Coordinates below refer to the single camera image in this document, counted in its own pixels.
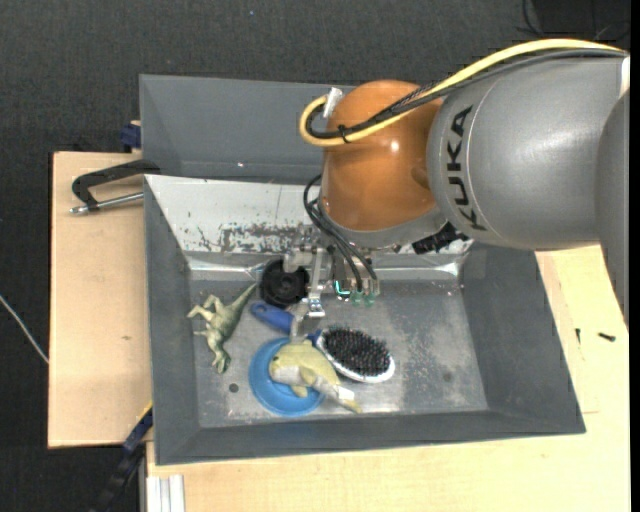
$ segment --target blue handle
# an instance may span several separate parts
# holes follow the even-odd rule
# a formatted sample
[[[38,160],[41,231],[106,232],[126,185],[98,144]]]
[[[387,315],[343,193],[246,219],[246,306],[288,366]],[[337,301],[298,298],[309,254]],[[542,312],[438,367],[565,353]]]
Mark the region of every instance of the blue handle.
[[[254,302],[251,304],[251,313],[266,324],[269,324],[283,332],[289,332],[293,315],[266,302]]]

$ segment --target blue plastic dish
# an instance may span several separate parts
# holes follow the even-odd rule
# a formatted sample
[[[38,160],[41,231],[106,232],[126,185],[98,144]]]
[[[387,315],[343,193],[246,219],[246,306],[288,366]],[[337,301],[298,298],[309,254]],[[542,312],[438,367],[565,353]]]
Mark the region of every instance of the blue plastic dish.
[[[315,389],[307,388],[308,394],[301,398],[289,386],[275,382],[269,375],[269,362],[289,338],[278,338],[262,345],[249,365],[249,384],[262,406],[280,416],[294,418],[304,416],[316,409],[324,396]]]

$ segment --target table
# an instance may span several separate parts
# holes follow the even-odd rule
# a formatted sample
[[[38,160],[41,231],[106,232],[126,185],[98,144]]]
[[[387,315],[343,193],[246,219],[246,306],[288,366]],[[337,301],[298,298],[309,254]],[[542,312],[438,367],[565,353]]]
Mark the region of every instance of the table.
[[[136,158],[54,155],[50,448],[122,442],[151,397],[142,208],[68,213],[74,177]],[[600,248],[537,256],[586,434],[180,466],[149,440],[148,474],[183,474],[189,512],[630,510],[629,336]]]

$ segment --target black carpet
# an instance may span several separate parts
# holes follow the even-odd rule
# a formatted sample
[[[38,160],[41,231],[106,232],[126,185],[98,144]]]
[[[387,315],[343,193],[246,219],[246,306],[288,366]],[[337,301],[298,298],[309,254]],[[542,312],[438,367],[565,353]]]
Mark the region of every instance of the black carpet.
[[[534,0],[527,27],[519,0],[4,0],[0,294],[46,351],[49,154],[121,150],[139,73],[425,83],[545,26],[604,39],[629,29],[630,48],[630,4]],[[47,367],[2,308],[0,350],[0,510],[87,510],[118,448],[47,451]],[[115,510],[136,507],[133,488]]]

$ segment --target toy dinosaur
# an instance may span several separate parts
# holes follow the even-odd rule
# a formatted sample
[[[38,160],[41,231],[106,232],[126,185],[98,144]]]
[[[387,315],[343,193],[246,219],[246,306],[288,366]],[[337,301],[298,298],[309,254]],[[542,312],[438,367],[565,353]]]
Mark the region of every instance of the toy dinosaur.
[[[283,345],[269,363],[269,375],[289,385],[299,397],[306,397],[310,387],[353,412],[362,412],[354,393],[340,385],[329,360],[309,340]]]
[[[225,306],[215,295],[209,295],[202,306],[194,306],[187,315],[187,318],[200,315],[205,319],[205,330],[194,331],[193,334],[207,338],[207,344],[215,355],[211,365],[216,367],[218,373],[226,372],[229,367],[231,357],[223,348],[223,344],[231,337],[238,322],[240,322],[242,310],[255,288],[256,284],[254,283],[228,306]],[[209,311],[211,306],[215,307],[215,311]]]

